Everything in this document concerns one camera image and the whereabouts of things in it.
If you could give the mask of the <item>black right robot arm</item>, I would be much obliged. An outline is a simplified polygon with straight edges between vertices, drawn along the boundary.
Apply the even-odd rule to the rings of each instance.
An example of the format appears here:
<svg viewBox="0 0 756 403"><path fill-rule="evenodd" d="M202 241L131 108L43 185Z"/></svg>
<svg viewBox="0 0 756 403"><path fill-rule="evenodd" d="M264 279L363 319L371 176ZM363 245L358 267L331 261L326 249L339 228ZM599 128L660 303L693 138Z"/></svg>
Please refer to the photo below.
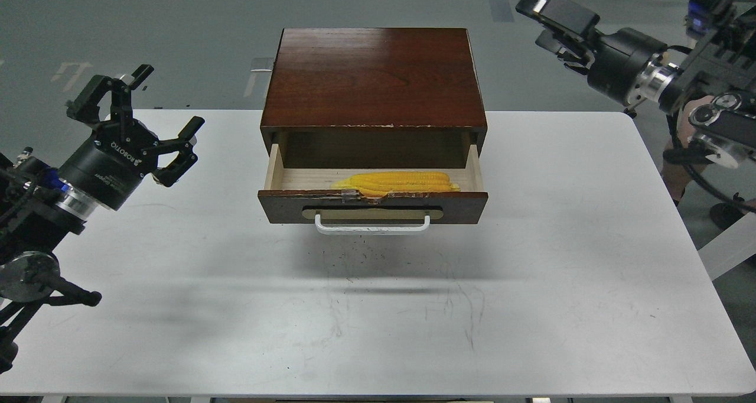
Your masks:
<svg viewBox="0 0 756 403"><path fill-rule="evenodd" d="M692 110L694 133L686 149L665 152L668 163L737 168L754 156L754 14L737 15L734 0L689 0L680 66L665 59L671 45L632 28L605 34L599 15L571 0L519 0L516 11L543 26L539 47L588 86L624 107L649 100L668 115L692 99L711 103Z"/></svg>

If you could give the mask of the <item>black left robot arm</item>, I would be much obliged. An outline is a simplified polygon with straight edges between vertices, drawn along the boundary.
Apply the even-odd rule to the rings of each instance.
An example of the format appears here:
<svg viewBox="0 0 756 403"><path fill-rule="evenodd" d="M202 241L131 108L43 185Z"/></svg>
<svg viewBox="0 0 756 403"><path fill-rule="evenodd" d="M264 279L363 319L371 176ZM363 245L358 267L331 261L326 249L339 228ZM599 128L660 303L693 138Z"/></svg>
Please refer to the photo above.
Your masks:
<svg viewBox="0 0 756 403"><path fill-rule="evenodd" d="M42 306L94 307L102 300L61 276L54 254L60 242L81 234L97 207L120 209L144 177L172 187L197 163L203 118L192 117L177 137L161 140L134 117L132 94L153 71L143 64L126 77L95 75L67 102L68 118L92 133L62 166L41 161L30 147L16 160L2 157L3 372L17 356L17 336Z"/></svg>

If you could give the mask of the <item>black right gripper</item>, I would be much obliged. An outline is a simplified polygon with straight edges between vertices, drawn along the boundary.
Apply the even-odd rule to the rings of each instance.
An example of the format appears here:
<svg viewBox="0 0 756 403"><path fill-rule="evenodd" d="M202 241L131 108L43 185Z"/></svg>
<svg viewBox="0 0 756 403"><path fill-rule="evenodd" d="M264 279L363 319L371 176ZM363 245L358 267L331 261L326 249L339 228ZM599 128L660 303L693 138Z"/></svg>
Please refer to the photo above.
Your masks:
<svg viewBox="0 0 756 403"><path fill-rule="evenodd" d="M631 104L629 94L646 64L669 48L650 35L622 28L599 38L591 64L591 50L579 41L596 30L600 19L596 12L572 0L519 0L516 12L551 30L540 33L535 40L538 47L553 53L566 69L588 76L590 88L623 106Z"/></svg>

